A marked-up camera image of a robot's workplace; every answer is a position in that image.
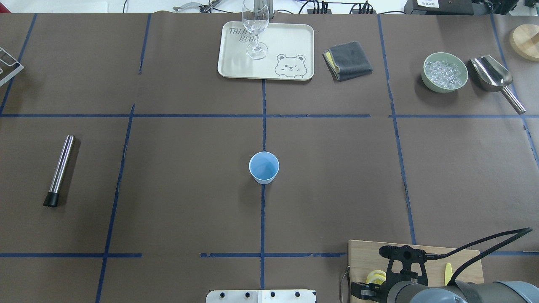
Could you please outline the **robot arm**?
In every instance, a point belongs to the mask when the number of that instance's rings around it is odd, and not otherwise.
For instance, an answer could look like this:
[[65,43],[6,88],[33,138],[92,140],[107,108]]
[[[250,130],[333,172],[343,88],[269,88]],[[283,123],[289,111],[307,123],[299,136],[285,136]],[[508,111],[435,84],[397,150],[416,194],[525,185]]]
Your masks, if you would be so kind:
[[349,283],[350,295],[376,303],[537,303],[538,287],[522,281],[467,283],[452,277],[447,286],[429,287],[425,263],[444,258],[409,245],[385,245],[379,255],[389,260],[382,284]]

